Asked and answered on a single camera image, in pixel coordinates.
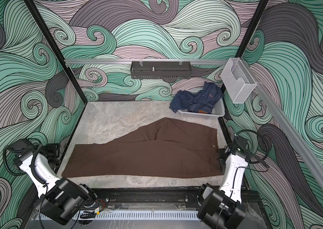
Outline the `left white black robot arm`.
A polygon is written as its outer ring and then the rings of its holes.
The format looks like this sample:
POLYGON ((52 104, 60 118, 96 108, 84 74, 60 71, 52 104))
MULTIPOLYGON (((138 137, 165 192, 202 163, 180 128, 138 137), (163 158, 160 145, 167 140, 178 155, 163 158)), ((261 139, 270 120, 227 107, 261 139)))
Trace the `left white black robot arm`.
POLYGON ((16 154, 15 167, 27 174, 35 185, 39 199, 34 208, 41 215, 67 225, 80 209, 95 205, 96 194, 87 185, 77 185, 56 175, 49 162, 53 154, 43 145, 20 139, 8 146, 8 151, 16 154))

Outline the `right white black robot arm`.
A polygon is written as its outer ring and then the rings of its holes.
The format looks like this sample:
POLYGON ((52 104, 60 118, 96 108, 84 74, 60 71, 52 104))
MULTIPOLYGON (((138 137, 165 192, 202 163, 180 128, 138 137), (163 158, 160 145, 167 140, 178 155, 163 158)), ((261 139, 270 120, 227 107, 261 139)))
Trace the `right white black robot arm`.
POLYGON ((241 187, 250 157, 241 147, 226 149, 225 172, 220 187, 202 185, 197 217, 211 229, 236 229, 246 216, 241 187))

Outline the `brown trousers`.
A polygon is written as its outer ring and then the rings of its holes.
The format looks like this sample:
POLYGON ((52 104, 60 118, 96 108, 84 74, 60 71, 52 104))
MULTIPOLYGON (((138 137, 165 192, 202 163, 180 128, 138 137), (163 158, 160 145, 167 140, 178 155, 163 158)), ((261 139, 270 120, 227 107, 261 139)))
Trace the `brown trousers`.
POLYGON ((162 118, 105 144, 79 144, 62 173, 200 178, 221 174, 217 130, 162 118))

